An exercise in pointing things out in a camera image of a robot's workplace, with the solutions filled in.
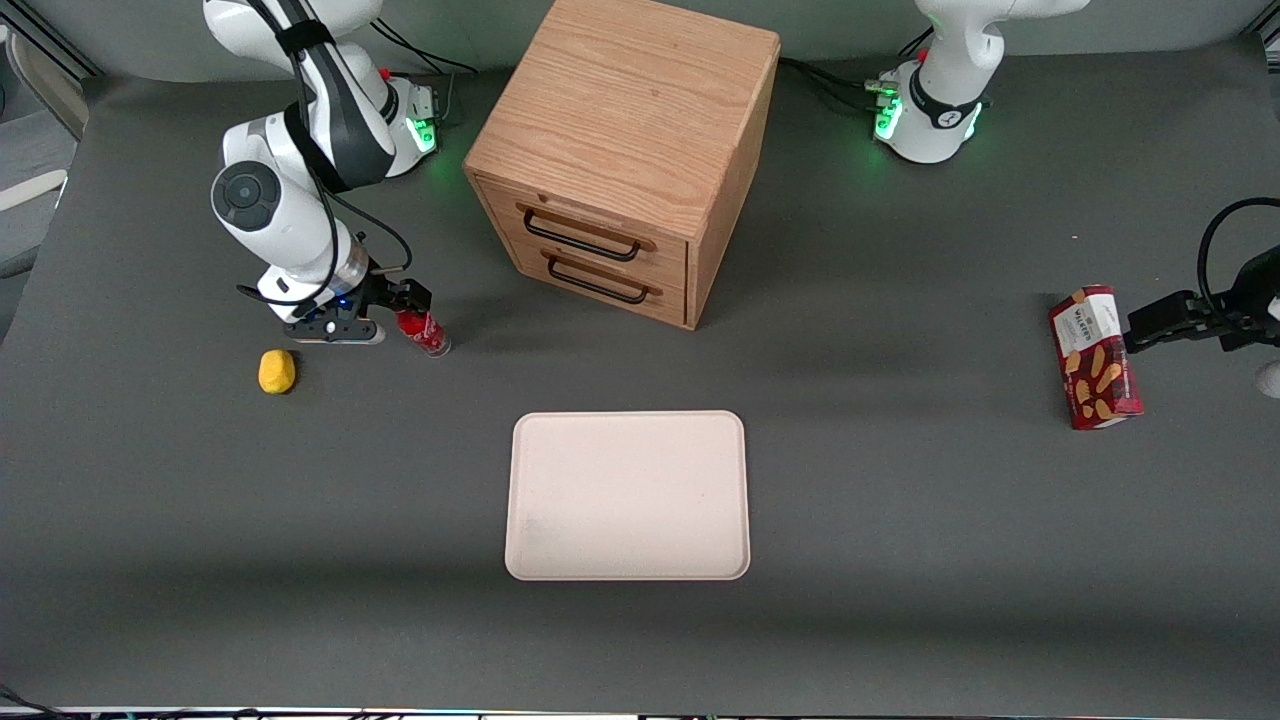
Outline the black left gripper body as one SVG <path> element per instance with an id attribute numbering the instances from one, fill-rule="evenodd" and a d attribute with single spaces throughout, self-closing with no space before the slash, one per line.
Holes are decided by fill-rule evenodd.
<path id="1" fill-rule="evenodd" d="M 1247 261 L 1221 293 L 1210 292 L 1208 255 L 1208 247 L 1202 246 L 1199 292 L 1208 307 L 1204 324 L 1211 329 L 1210 338 L 1216 338 L 1224 351 L 1249 345 L 1277 347 L 1279 246 Z"/>

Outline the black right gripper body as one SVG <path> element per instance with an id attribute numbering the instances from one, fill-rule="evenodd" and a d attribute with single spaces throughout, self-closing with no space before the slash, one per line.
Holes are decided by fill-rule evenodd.
<path id="1" fill-rule="evenodd" d="M 343 295 L 334 295 L 324 304 L 317 299 L 291 310 L 283 322 L 283 334 L 385 334 L 370 318 L 372 282 L 389 281 L 384 275 L 366 275 L 358 286 Z"/>

